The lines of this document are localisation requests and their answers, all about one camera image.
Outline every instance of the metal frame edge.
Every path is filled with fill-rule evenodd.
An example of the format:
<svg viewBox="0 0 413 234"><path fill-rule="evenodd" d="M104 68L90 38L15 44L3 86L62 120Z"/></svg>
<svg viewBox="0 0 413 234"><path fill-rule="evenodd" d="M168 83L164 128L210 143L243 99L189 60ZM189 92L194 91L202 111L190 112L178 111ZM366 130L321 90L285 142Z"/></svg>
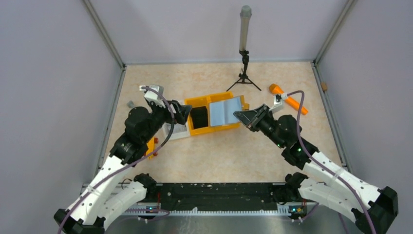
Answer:
<svg viewBox="0 0 413 234"><path fill-rule="evenodd" d="M324 105L325 112L327 114L327 119L330 124L331 132L333 134L334 142L336 143L338 155L340 157L342 166L346 167L348 172L351 173L353 170L352 170L351 164L349 163L349 160L347 157L348 153L343 144L342 136L340 134L340 130L339 130L337 120L336 120L337 119L336 115L334 113L334 110L332 108L328 95L325 92L323 92L321 88L322 78L321 78L321 74L319 72L318 66L315 64L315 62L312 62L311 67L314 72L314 77L316 78L316 83L319 88L321 100Z"/></svg>
<svg viewBox="0 0 413 234"><path fill-rule="evenodd" d="M111 38L109 37L108 32L106 31L105 27L103 26L102 21L100 20L97 12L95 11L92 3L90 0L82 0L86 11L89 13L91 20L93 21L96 29L98 30L100 36L102 37L103 41L105 42L107 48L109 49L112 57L116 60L116 63L119 65L120 68L125 68L125 63L123 62L122 58L120 57L115 45L113 44Z"/></svg>
<svg viewBox="0 0 413 234"><path fill-rule="evenodd" d="M119 82L117 84L116 92L115 92L115 95L113 97L113 103L111 105L111 107L112 107L111 114L110 114L110 117L109 117L108 125L106 126L106 129L105 129L105 136L103 138L102 147L100 148L99 159L98 159L96 169L95 169L95 172L94 172L94 177L97 175L97 172L99 171L99 168L102 166L103 161L105 159L106 148L108 147L109 135L111 133L113 120L115 118L116 107L117 107L117 104L119 102L120 91L122 89L123 80L125 79L126 68L127 67L122 69L122 73L120 75Z"/></svg>
<svg viewBox="0 0 413 234"><path fill-rule="evenodd" d="M188 61L158 61L158 62L131 62L126 63L128 66L139 65L166 65L166 64L206 64L206 63L238 63L241 59L213 59L213 60L188 60ZM314 59L302 58L302 59L250 59L249 63L257 62L312 62Z"/></svg>
<svg viewBox="0 0 413 234"><path fill-rule="evenodd" d="M343 10L340 13L340 16L337 18L336 22L334 23L333 28L331 29L330 33L327 36L327 39L323 43L320 51L317 53L316 58L314 59L314 64L318 65L322 58L324 57L325 53L327 52L328 48L330 48L331 43L333 42L334 38L337 36L340 28L343 26L347 16L349 15L350 11L356 4L357 0L347 0Z"/></svg>

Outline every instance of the tripod leg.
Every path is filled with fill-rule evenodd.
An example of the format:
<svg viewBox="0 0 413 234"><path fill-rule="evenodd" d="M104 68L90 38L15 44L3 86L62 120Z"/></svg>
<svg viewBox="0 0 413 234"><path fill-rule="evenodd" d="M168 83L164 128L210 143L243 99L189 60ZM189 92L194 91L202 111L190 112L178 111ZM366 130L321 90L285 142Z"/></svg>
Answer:
<svg viewBox="0 0 413 234"><path fill-rule="evenodd" d="M229 87L226 91L228 92L232 87L234 87L235 84L238 84L240 80L241 78L239 78L235 83L233 83L231 87Z"/></svg>
<svg viewBox="0 0 413 234"><path fill-rule="evenodd" d="M250 79L248 79L248 80L249 80L249 82L251 82L251 84L253 84L258 90L261 91L261 89L260 89L254 82L252 82Z"/></svg>

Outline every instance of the white plastic part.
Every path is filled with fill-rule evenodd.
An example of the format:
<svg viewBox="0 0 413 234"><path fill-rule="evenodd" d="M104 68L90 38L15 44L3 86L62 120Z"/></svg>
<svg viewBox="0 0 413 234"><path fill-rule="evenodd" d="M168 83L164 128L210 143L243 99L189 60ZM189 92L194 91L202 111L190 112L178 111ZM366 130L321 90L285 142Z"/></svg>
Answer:
<svg viewBox="0 0 413 234"><path fill-rule="evenodd" d="M143 200L146 196L146 191L147 189L141 183L132 182L127 188L106 201L98 213L100 218L105 217L103 225L105 230L130 206Z"/></svg>
<svg viewBox="0 0 413 234"><path fill-rule="evenodd" d="M354 214L351 212L353 208L352 202L344 198L338 191L324 185L324 183L317 183L312 179L305 179L300 185L298 192L302 198L316 201L346 216L352 222L356 221Z"/></svg>
<svg viewBox="0 0 413 234"><path fill-rule="evenodd" d="M139 86L139 90L140 91L146 91L146 89L143 89L142 87L145 87L146 85L140 85ZM148 87L150 87L151 89L157 91L159 94L163 94L164 92L164 87L160 86L160 85L148 85ZM164 101L158 97L158 95L152 91L147 90L147 92L144 95L144 98L148 101L148 102L153 102L155 103L157 106L163 107L165 108L165 103Z"/></svg>
<svg viewBox="0 0 413 234"><path fill-rule="evenodd" d="M276 97L277 95L279 95L279 94L274 94L273 95L274 105L269 110L272 113L278 112L278 111L280 111L284 108L284 100L283 99L277 100L277 97Z"/></svg>
<svg viewBox="0 0 413 234"><path fill-rule="evenodd" d="M367 209L370 208L369 201L375 202L377 200L378 196L380 195L378 187L366 183L354 176L353 174L349 173L348 171L343 170L342 167L333 163L322 152L315 152L313 154L313 158L318 162L322 163L328 169L332 170L334 173L338 174L347 183L349 183L351 187L356 191L356 193L360 196L363 204L367 207ZM343 184L343 182L338 180L337 176L331 175L313 161L311 161L310 163L306 163L304 165L303 171L313 175L314 177L322 179L324 182L327 183L329 187L340 192L344 198L353 201L353 207L363 213L363 210L360 204L355 199L354 194L347 188L346 185Z"/></svg>
<svg viewBox="0 0 413 234"><path fill-rule="evenodd" d="M288 99L287 93L282 93L282 94L281 94L281 98L282 98L283 100L287 100L287 99Z"/></svg>
<svg viewBox="0 0 413 234"><path fill-rule="evenodd" d="M88 191L91 191L91 194L71 214L71 217L74 220L78 221L79 219L82 219L84 225L93 225L96 221L99 210L103 206L103 203L111 195L119 181L130 171L130 168L112 176L107 181L102 183L97 190L93 190L92 187L109 174L123 168L124 165L122 165L121 162L122 160L116 156L108 156L106 158L102 168L92 180L88 189L86 189L81 196L84 196ZM72 209L74 204L79 201L79 199L80 198L76 199L76 201L72 203L68 209Z"/></svg>
<svg viewBox="0 0 413 234"><path fill-rule="evenodd" d="M184 101L180 100L178 101L179 104L184 105ZM175 109L173 108L173 106L171 105L172 110L174 113L176 113ZM168 133L170 130L170 124L168 123L164 123L164 125L162 126L162 132L164 133L164 136L167 137ZM174 126L174 130L172 135L170 136L169 140L176 140L176 139L180 139L180 138L185 138L185 137L190 137L191 134L189 133L189 124L188 121L185 123L185 125L182 124L176 124Z"/></svg>

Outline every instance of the cable tie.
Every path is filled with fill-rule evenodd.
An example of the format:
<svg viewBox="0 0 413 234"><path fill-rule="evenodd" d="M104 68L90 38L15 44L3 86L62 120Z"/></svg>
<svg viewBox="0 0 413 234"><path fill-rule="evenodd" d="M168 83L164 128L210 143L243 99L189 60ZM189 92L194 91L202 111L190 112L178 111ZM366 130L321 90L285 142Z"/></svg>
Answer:
<svg viewBox="0 0 413 234"><path fill-rule="evenodd" d="M86 189L88 190L89 193L96 195L96 196L100 196L102 194L99 190L94 189L93 186L91 185L88 185Z"/></svg>
<svg viewBox="0 0 413 234"><path fill-rule="evenodd" d="M283 100L287 100L287 99L288 99L287 93L282 93L282 94L281 94L281 98L282 98Z"/></svg>
<svg viewBox="0 0 413 234"><path fill-rule="evenodd" d="M327 186L330 187L333 184L333 182L343 173L343 171L344 171L344 168L340 167L340 169L336 171L334 176L331 177L331 179L328 181Z"/></svg>

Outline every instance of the orange part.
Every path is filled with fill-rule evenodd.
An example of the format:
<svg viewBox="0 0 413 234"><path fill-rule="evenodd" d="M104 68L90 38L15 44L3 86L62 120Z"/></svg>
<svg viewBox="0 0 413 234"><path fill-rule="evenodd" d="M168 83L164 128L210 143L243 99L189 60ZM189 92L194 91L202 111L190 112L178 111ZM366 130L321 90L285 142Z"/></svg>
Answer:
<svg viewBox="0 0 413 234"><path fill-rule="evenodd" d="M283 94L284 91L281 89L281 87L279 87L276 84L271 84L269 87L269 90L272 94ZM300 108L300 104L295 101L292 97L288 97L287 100L285 100L285 102L292 106L296 111L298 111L298 109ZM307 109L305 107L302 107L301 109L301 114L306 115L308 113Z"/></svg>
<svg viewBox="0 0 413 234"><path fill-rule="evenodd" d="M158 138L152 137L152 139L146 144L148 146L148 150L146 151L145 155L148 155L149 153L151 153L155 150L155 144L158 143L157 141L158 141ZM149 156L148 159L152 159L153 156L156 156L156 155L153 154L153 155Z"/></svg>
<svg viewBox="0 0 413 234"><path fill-rule="evenodd" d="M249 104L248 103L244 103L243 111L249 111Z"/></svg>

